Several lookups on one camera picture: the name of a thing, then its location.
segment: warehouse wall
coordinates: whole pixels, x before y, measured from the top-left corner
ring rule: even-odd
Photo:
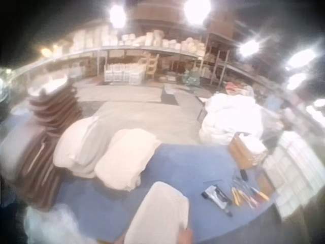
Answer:
[[[186,24],[183,11],[184,0],[144,0],[129,10],[129,19],[155,20],[176,24]],[[210,14],[207,21],[209,32],[232,38],[235,27],[235,13],[231,8],[222,6]]]

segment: white bundle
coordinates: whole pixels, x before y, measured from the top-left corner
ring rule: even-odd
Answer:
[[[246,132],[256,138],[263,133],[260,106],[251,97],[216,94],[205,106],[208,114],[200,129],[200,139],[206,144],[228,145],[236,132]]]
[[[108,126],[102,119],[81,119],[60,137],[53,154],[53,164],[70,169],[76,176],[93,178],[94,167],[106,152],[110,139]]]
[[[131,191],[140,184],[140,173],[160,144],[155,135],[141,129],[118,131],[95,173],[107,187]]]

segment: blue work surface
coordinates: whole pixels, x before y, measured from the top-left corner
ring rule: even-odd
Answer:
[[[162,144],[141,174],[141,185],[131,192],[105,188],[99,179],[71,178],[60,188],[56,203],[67,204],[76,215],[81,232],[108,242],[125,233],[143,198],[156,181],[178,189],[190,201],[190,228],[195,243],[211,240],[239,228],[259,216],[272,202],[258,209],[247,204],[230,206],[230,218],[201,193],[217,184],[228,197],[237,165],[226,146]],[[249,184],[256,185],[255,170],[247,171]]]

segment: metal shelving unit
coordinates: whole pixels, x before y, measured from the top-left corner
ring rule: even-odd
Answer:
[[[52,57],[52,58],[48,58],[46,60],[42,60],[42,61],[36,61],[32,64],[29,64],[27,66],[21,67],[19,69],[17,69],[15,71],[15,75],[13,77],[11,77],[10,80],[14,80],[17,77],[23,75],[23,74],[27,74],[28,76],[28,72],[36,69],[40,66],[43,66],[45,64],[49,64],[51,62],[57,62],[60,61],[64,58],[69,58],[71,56],[74,55],[81,55],[81,54],[85,54],[85,53],[89,53],[89,52],[96,52],[97,53],[97,75],[99,74],[99,53],[100,51],[110,51],[110,50],[143,50],[143,51],[151,51],[151,52],[159,52],[159,53],[166,53],[166,54],[170,54],[170,55],[184,55],[184,56],[189,56],[195,59],[200,59],[199,56],[197,56],[194,53],[190,53],[190,52],[184,52],[181,50],[176,50],[176,49],[170,49],[170,48],[163,48],[163,47],[152,47],[152,46],[140,46],[140,47],[135,47],[135,46],[103,46],[103,47],[99,47],[99,48],[89,48],[89,49],[84,49],[84,50],[80,50],[77,52],[71,52],[71,53],[67,53],[64,54],[60,57]]]

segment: white pillow form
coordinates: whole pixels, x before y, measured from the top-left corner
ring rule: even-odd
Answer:
[[[188,225],[189,201],[163,182],[153,184],[129,229],[124,244],[177,244],[180,227]]]
[[[141,129],[118,131],[95,166],[96,176],[109,188],[131,191],[140,184],[140,173],[160,144]]]

